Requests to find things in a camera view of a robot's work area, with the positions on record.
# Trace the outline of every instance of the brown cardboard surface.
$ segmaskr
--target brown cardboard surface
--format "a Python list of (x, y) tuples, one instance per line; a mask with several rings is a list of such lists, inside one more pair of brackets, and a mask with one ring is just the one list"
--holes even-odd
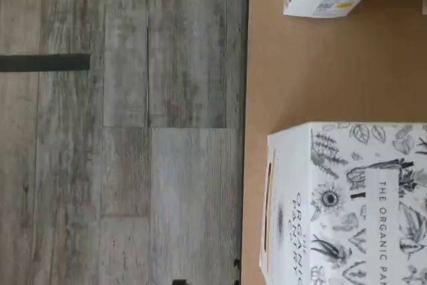
[(427, 122), (422, 0), (363, 0), (338, 19), (282, 10), (283, 0), (250, 0), (243, 285), (264, 284), (258, 266), (269, 133), (307, 121)]

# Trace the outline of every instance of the wooden floor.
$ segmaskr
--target wooden floor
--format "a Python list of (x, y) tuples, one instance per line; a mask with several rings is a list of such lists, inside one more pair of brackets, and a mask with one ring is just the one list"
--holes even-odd
[(0, 0), (0, 284), (233, 284), (248, 0)]

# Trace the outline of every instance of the botanical illustration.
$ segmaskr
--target botanical illustration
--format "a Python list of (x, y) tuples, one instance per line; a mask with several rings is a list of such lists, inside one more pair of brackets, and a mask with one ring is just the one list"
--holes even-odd
[(408, 269), (410, 275), (402, 279), (407, 285), (427, 285), (427, 268), (418, 271), (415, 266), (409, 265)]
[(362, 155), (360, 155), (359, 153), (356, 153), (356, 152), (352, 152), (352, 158), (353, 158), (353, 160), (355, 160), (355, 161), (358, 161), (358, 160), (362, 160), (362, 159), (363, 159)]
[(408, 207), (399, 202), (400, 225), (399, 230), (404, 237), (400, 238), (400, 250), (411, 255), (424, 249), (425, 245), (421, 244), (427, 234), (427, 219), (412, 207)]
[(357, 232), (354, 236), (349, 238), (348, 241), (355, 245), (363, 254), (366, 254), (366, 228)]
[(403, 198), (407, 192), (414, 192), (418, 186), (427, 187), (427, 174), (422, 170), (404, 170), (399, 176), (399, 197)]
[(380, 125), (373, 125), (371, 128), (372, 136), (383, 144), (386, 142), (386, 132)]
[(342, 189), (335, 183), (326, 182), (319, 184), (312, 192), (312, 203), (315, 212), (312, 222), (320, 217), (321, 213), (339, 215), (344, 205)]
[(353, 126), (350, 131), (350, 135), (360, 141), (362, 144), (368, 145), (369, 141), (369, 129), (366, 125), (359, 123)]
[(323, 131), (332, 131), (336, 128), (336, 124), (334, 123), (327, 123), (326, 125), (322, 126)]
[(414, 146), (415, 146), (415, 141), (411, 135), (407, 135), (401, 139), (397, 139), (393, 141), (393, 147), (397, 151), (405, 155), (408, 155), (411, 152), (411, 150), (414, 148)]
[(410, 188), (408, 176), (412, 175), (412, 171), (407, 169), (413, 165), (414, 162), (405, 162), (404, 158), (400, 158), (389, 162), (379, 162), (369, 166), (355, 167), (347, 173), (347, 181), (352, 185), (350, 190), (358, 190), (359, 188), (366, 187), (367, 169), (398, 170), (399, 186), (402, 186), (402, 188)]
[(418, 150), (417, 152), (415, 152), (415, 154), (427, 155), (427, 142), (421, 137), (419, 138), (419, 140), (420, 140), (420, 143), (417, 144), (417, 146), (422, 147), (422, 150)]
[(279, 244), (283, 241), (283, 205), (279, 204), (278, 217), (277, 217), (278, 241)]
[(395, 138), (396, 139), (404, 138), (406, 135), (408, 135), (410, 133), (412, 128), (414, 128), (414, 126), (411, 124), (404, 125), (401, 129), (398, 130), (398, 132), (395, 135)]
[(338, 129), (349, 128), (351, 123), (338, 123)]
[(342, 217), (341, 225), (333, 226), (332, 229), (335, 232), (351, 232), (354, 228), (359, 227), (359, 219), (356, 213), (349, 213)]
[(366, 285), (366, 261), (356, 262), (342, 272), (342, 277), (354, 285)]
[(313, 285), (323, 285), (326, 283), (325, 271), (323, 266), (313, 266), (310, 272), (310, 279)]
[(366, 220), (366, 205), (360, 206), (360, 217)]
[(333, 264), (332, 269), (347, 264), (347, 260), (353, 254), (351, 248), (347, 249), (341, 244), (321, 240), (316, 235), (313, 235), (313, 237), (312, 243), (318, 245), (319, 248), (312, 247), (312, 250), (323, 255), (328, 262), (331, 262)]
[(344, 158), (338, 155), (340, 151), (336, 140), (328, 135), (320, 133), (314, 135), (312, 132), (310, 151), (312, 163), (322, 172), (331, 175), (335, 179), (338, 179), (338, 175), (332, 170), (332, 166), (348, 164)]

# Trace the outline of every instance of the yellow label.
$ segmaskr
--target yellow label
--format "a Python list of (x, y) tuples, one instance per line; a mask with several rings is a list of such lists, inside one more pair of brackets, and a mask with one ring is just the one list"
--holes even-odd
[(353, 3), (339, 3), (336, 5), (337, 8), (348, 8), (348, 7), (352, 7), (354, 4)]

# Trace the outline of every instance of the black strip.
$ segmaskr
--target black strip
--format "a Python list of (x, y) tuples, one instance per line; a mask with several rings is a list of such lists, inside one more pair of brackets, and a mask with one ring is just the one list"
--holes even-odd
[(355, 200), (356, 198), (363, 198), (363, 197), (366, 197), (366, 192), (359, 193), (359, 194), (353, 194), (350, 197), (352, 200)]
[(272, 176), (272, 163), (268, 163), (268, 176), (267, 176), (267, 194), (266, 194), (266, 212), (264, 213), (264, 251), (267, 252), (267, 215), (268, 215), (268, 201), (270, 193), (270, 178)]
[(58, 55), (0, 55), (0, 72), (90, 70), (87, 53)]

